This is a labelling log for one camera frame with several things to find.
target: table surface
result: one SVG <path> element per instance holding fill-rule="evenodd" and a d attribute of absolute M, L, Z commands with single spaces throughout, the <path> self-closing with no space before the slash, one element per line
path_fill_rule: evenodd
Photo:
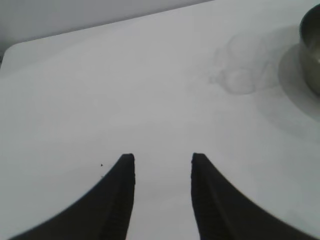
<path fill-rule="evenodd" d="M 215 0 L 9 48 L 0 239 L 72 204 L 123 153 L 136 158 L 127 238 L 197 239 L 193 152 L 320 237 L 320 103 L 297 60 L 299 23 L 319 2 Z"/>

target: white surface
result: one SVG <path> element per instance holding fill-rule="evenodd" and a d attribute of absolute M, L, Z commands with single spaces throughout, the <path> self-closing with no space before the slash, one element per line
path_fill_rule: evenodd
<path fill-rule="evenodd" d="M 11 47 L 0 71 L 0 238 L 63 210 L 134 153 L 128 239 L 198 239 L 193 152 L 320 237 L 320 108 L 294 47 L 318 2 L 216 0 Z"/>
<path fill-rule="evenodd" d="M 0 55 L 13 44 L 206 0 L 0 0 Z"/>

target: smudge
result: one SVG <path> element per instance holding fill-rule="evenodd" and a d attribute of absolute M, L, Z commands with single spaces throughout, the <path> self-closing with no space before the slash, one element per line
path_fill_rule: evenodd
<path fill-rule="evenodd" d="M 231 38 L 226 45 L 228 67 L 248 68 L 264 61 L 268 55 L 263 39 L 253 33 L 239 33 Z"/>
<path fill-rule="evenodd" d="M 246 95 L 255 92 L 255 84 L 249 69 L 227 70 L 221 76 L 219 84 L 229 94 Z"/>
<path fill-rule="evenodd" d="M 277 68 L 271 63 L 267 62 L 261 71 L 259 78 L 255 82 L 255 88 L 257 91 L 274 88 L 279 85 Z"/>
<path fill-rule="evenodd" d="M 220 68 L 220 69 L 225 69 L 227 67 L 227 62 L 228 62 L 228 54 L 225 49 L 218 48 L 213 57 L 213 64 L 214 66 Z"/>

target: stainless steel bowl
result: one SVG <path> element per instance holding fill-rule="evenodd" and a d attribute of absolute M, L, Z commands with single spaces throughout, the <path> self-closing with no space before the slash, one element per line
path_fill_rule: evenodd
<path fill-rule="evenodd" d="M 299 59 L 306 83 L 320 95 L 320 4 L 301 21 Z"/>

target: gray wall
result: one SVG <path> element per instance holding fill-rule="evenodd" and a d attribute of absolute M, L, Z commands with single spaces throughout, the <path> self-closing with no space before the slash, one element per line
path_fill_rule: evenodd
<path fill-rule="evenodd" d="M 0 54 L 27 40 L 206 0 L 0 0 Z"/>

